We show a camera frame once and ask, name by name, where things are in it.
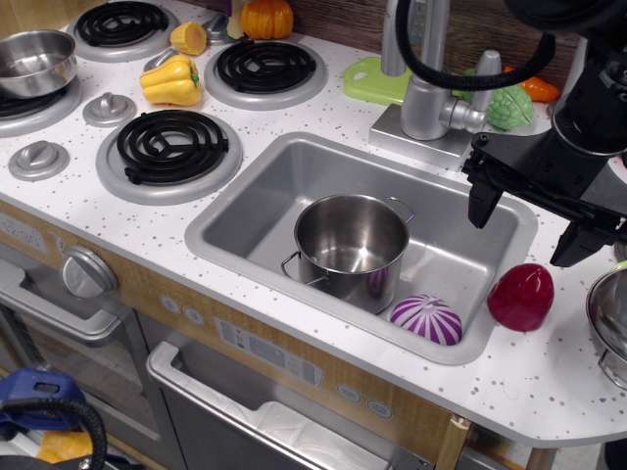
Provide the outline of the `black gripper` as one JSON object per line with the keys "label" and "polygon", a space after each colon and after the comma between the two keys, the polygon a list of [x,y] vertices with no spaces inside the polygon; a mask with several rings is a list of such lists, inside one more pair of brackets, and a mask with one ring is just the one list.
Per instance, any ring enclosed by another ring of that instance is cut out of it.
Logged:
{"label": "black gripper", "polygon": [[553,130],[532,136],[475,134],[462,166],[472,188],[468,218],[484,228],[509,193],[572,221],[551,264],[571,267],[611,241],[626,240],[626,182],[611,157],[589,154]]}

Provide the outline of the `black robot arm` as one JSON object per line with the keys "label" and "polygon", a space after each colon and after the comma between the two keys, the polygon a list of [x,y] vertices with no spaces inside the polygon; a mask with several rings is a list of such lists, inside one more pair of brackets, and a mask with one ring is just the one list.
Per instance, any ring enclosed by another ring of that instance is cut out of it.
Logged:
{"label": "black robot arm", "polygon": [[468,218],[482,228],[503,193],[568,220],[551,259],[569,267],[626,238],[626,183],[609,160],[626,151],[626,4],[510,1],[521,22],[548,34],[576,32],[586,62],[557,102],[550,130],[473,136],[462,170],[472,185]]}

